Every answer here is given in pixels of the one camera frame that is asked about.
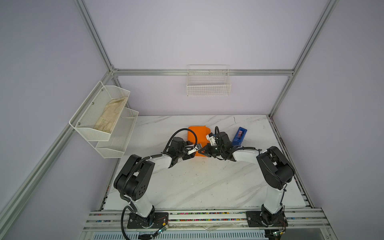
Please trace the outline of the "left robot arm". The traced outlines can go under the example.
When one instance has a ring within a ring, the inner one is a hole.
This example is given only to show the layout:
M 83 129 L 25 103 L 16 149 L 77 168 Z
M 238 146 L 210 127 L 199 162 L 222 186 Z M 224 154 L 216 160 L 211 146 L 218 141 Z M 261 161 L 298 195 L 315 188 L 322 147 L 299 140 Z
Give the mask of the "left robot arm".
M 194 158 L 201 148 L 201 144 L 193 144 L 175 137 L 160 154 L 143 158 L 131 155 L 115 178 L 114 188 L 118 190 L 120 198 L 127 202 L 132 213 L 147 218 L 154 211 L 146 195 L 154 171 L 169 169 L 178 163 L 179 159 Z

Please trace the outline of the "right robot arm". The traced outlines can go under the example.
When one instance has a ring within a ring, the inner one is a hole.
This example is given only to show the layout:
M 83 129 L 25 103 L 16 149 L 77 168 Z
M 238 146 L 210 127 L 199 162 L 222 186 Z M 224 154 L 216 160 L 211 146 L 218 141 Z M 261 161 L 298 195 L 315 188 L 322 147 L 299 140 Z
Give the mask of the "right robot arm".
M 284 213 L 283 198 L 286 187 L 296 174 L 291 162 L 276 146 L 262 151 L 255 147 L 233 145 L 225 132 L 209 134 L 208 139 L 209 143 L 198 150 L 199 154 L 221 161 L 259 165 L 268 189 L 258 222 L 265 227 L 276 224 Z

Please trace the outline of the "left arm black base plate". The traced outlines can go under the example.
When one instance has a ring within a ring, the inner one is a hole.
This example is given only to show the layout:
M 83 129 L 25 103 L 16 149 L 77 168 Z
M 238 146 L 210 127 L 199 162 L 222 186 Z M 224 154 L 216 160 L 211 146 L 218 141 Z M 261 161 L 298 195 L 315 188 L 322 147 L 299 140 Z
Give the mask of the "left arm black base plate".
M 128 229 L 160 229 L 169 220 L 169 214 L 165 212 L 154 212 L 144 218 L 137 214 L 130 213 L 127 223 Z

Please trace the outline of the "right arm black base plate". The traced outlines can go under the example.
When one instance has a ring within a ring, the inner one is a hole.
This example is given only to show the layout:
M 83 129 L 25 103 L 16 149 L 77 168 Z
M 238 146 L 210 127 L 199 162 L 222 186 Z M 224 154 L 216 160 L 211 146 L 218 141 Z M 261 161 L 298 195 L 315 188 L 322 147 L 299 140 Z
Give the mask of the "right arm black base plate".
M 287 227 L 288 222 L 284 211 L 281 210 L 276 214 L 268 211 L 247 211 L 246 219 L 249 227 Z

